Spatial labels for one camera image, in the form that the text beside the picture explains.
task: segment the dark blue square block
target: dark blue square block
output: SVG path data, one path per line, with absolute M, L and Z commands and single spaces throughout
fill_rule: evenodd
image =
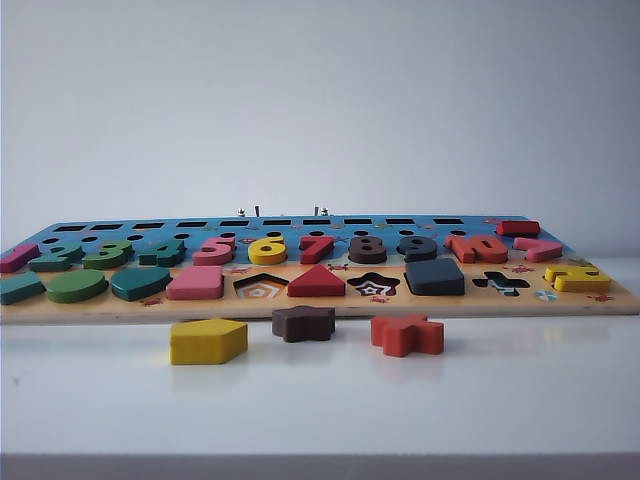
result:
M 464 295 L 464 274 L 451 258 L 407 263 L 404 278 L 414 295 Z

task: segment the gray wall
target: gray wall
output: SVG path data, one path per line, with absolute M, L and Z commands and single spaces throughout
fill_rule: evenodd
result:
M 2 248 L 58 221 L 518 214 L 640 255 L 640 2 L 10 0 Z

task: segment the yellow block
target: yellow block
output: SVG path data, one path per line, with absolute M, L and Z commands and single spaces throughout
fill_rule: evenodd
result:
M 265 237 L 249 244 L 249 261 L 255 265 L 275 265 L 287 259 L 284 237 Z
M 596 267 L 552 265 L 547 267 L 544 279 L 560 292 L 606 293 L 611 286 L 611 277 L 601 273 Z
M 223 318 L 171 325 L 171 363 L 225 363 L 247 351 L 247 324 Z

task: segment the blue board section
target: blue board section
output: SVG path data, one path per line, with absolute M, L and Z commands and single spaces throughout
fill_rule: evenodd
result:
M 452 215 L 331 215 L 288 217 L 227 217 L 187 218 L 155 220 L 117 220 L 76 223 L 59 223 L 33 235 L 22 243 L 35 242 L 43 253 L 70 242 L 78 242 L 86 254 L 100 251 L 100 245 L 114 240 L 129 240 L 134 248 L 130 262 L 138 263 L 138 254 L 154 248 L 167 240 L 183 240 L 185 261 L 211 237 L 236 239 L 234 260 L 228 266 L 249 264 L 249 244 L 260 238 L 282 235 L 287 246 L 287 261 L 298 262 L 300 237 L 308 235 L 330 235 L 335 239 L 333 252 L 323 263 L 344 258 L 349 242 L 358 235 L 371 235 L 382 239 L 389 254 L 387 264 L 402 261 L 396 252 L 400 239 L 408 235 L 420 235 L 433 239 L 438 244 L 438 255 L 451 253 L 443 244 L 449 235 L 470 237 L 478 234 L 496 235 L 511 249 L 513 238 L 495 233 L 501 220 L 527 220 L 519 216 L 452 216 Z M 561 242 L 542 230 L 541 240 Z M 565 254 L 571 249 L 564 245 Z

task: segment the orange cross block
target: orange cross block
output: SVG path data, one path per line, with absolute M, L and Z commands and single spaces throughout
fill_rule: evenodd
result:
M 406 357 L 411 352 L 439 355 L 444 351 L 444 324 L 429 322 L 419 313 L 373 317 L 371 344 L 392 357 Z

